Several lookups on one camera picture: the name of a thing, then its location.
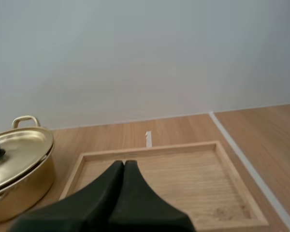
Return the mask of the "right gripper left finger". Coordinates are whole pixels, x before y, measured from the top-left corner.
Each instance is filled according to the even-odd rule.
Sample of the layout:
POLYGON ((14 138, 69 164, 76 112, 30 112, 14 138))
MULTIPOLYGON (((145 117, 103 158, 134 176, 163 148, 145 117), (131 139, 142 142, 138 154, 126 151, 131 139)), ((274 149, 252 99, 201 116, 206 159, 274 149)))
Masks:
POLYGON ((117 202, 123 174, 123 162, 115 161, 76 193, 20 216, 10 231, 103 232, 117 202))

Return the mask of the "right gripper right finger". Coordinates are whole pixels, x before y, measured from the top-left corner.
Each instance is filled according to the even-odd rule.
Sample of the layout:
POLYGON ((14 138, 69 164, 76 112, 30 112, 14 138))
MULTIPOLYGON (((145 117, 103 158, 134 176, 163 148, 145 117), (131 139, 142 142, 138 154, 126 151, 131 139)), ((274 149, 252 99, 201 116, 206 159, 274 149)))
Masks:
POLYGON ((143 178, 135 160, 125 162, 123 183, 108 219, 109 232, 194 232, 189 216, 165 202, 143 178))

